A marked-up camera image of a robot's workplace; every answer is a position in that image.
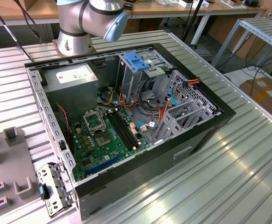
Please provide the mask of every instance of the blue plastic latch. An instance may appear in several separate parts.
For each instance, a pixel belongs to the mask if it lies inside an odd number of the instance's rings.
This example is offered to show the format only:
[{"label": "blue plastic latch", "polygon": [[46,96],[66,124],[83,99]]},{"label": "blue plastic latch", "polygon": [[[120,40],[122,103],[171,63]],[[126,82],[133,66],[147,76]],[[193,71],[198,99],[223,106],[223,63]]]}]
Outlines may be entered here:
[{"label": "blue plastic latch", "polygon": [[43,194],[43,187],[42,186],[39,187],[39,192],[41,195]]},{"label": "blue plastic latch", "polygon": [[124,53],[126,60],[134,67],[136,71],[141,71],[149,69],[149,64],[146,64],[141,57],[139,57],[135,52]]}]

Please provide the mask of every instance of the green motherboard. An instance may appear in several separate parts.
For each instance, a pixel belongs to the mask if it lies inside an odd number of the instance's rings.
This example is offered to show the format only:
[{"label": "green motherboard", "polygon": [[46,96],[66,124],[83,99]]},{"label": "green motherboard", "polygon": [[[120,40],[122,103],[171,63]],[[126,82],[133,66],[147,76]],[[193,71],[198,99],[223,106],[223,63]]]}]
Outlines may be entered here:
[{"label": "green motherboard", "polygon": [[[120,116],[135,140],[140,142],[140,144],[135,150],[128,149],[108,119],[107,113],[102,114],[106,125],[105,131],[99,131],[92,135],[84,119],[73,122],[71,125],[74,141],[73,156],[76,161],[73,175],[76,182],[149,147],[143,135],[132,133],[129,124],[133,121],[126,111],[121,109],[116,113]],[[97,125],[97,116],[89,116],[87,121],[93,127],[93,125]]]}]

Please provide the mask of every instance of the slotted aluminum surface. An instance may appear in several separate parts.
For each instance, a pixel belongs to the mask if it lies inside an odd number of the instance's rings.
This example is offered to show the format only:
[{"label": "slotted aluminum surface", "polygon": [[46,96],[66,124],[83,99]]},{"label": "slotted aluminum surface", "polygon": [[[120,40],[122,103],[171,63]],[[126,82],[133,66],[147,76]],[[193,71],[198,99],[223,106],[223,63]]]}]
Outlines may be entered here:
[{"label": "slotted aluminum surface", "polygon": [[[272,116],[229,83],[174,35],[153,31],[123,35],[97,51],[161,43],[236,111],[195,155],[103,208],[85,223],[272,222]],[[58,58],[51,44],[26,46],[36,60]],[[35,169],[55,157],[41,123],[17,48],[0,49],[0,132],[23,128]],[[37,199],[2,217],[2,223],[81,223],[75,207],[50,219]]]},{"label": "slotted aluminum surface", "polygon": [[272,19],[267,17],[244,19],[239,25],[272,45]]}]

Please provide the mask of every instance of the red cable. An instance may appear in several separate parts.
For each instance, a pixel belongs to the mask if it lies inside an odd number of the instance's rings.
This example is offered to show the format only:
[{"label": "red cable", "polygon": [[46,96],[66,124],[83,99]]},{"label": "red cable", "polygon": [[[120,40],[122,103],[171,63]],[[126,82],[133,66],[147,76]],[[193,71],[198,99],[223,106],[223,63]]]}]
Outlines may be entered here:
[{"label": "red cable", "polygon": [[66,127],[67,127],[67,143],[69,144],[70,143],[70,126],[69,126],[69,120],[67,119],[67,114],[64,110],[63,107],[61,107],[59,104],[57,104],[57,106],[63,111],[63,114],[65,116],[65,120],[66,120]]}]

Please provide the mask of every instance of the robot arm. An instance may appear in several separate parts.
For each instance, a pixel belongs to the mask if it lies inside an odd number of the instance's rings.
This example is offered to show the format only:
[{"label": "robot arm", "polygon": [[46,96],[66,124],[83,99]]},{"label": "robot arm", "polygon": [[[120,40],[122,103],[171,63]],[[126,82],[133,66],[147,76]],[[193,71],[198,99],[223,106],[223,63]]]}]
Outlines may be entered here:
[{"label": "robot arm", "polygon": [[58,49],[66,56],[92,52],[91,36],[116,41],[128,15],[123,0],[58,0],[60,34]]}]

